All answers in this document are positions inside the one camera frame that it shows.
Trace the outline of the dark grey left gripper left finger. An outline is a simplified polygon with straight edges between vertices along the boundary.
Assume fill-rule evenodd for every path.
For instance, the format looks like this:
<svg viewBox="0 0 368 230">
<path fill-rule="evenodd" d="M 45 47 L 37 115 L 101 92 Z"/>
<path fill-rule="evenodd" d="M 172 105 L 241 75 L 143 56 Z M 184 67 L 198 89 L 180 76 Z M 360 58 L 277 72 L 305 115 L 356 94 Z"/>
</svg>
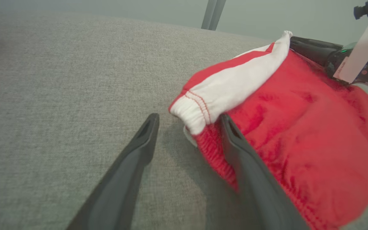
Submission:
<svg viewBox="0 0 368 230">
<path fill-rule="evenodd" d="M 67 229 L 130 229 L 143 171 L 154 156 L 158 131 L 159 114 L 149 114 Z"/>
</svg>

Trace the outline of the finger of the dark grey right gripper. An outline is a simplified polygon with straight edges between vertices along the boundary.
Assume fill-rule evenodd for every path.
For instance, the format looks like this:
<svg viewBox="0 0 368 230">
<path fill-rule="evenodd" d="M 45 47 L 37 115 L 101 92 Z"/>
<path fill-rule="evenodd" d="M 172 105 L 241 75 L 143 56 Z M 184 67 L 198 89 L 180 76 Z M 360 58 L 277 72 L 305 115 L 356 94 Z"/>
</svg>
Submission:
<svg viewBox="0 0 368 230">
<path fill-rule="evenodd" d="M 292 36 L 290 39 L 290 49 L 320 66 L 326 66 L 330 55 L 342 48 L 343 45 L 315 39 L 297 36 Z"/>
</svg>

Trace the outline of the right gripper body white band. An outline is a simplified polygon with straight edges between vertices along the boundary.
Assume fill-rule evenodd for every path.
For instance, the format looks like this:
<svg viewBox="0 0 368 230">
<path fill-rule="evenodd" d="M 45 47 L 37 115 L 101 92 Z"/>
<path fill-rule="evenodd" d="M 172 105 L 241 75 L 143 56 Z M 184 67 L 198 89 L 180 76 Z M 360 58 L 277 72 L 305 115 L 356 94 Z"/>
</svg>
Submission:
<svg viewBox="0 0 368 230">
<path fill-rule="evenodd" d="M 330 56 L 326 72 L 343 83 L 368 86 L 368 26 L 358 42 L 350 43 Z"/>
</svg>

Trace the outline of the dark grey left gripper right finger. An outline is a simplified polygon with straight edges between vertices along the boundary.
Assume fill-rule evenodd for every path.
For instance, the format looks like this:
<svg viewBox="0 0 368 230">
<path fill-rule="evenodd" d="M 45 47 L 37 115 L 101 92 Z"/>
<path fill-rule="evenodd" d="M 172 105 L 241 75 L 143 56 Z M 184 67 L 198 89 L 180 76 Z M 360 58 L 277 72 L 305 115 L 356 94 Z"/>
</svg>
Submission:
<svg viewBox="0 0 368 230">
<path fill-rule="evenodd" d="M 236 174 L 244 220 L 253 230 L 310 227 L 229 115 L 220 117 L 223 153 Z"/>
</svg>

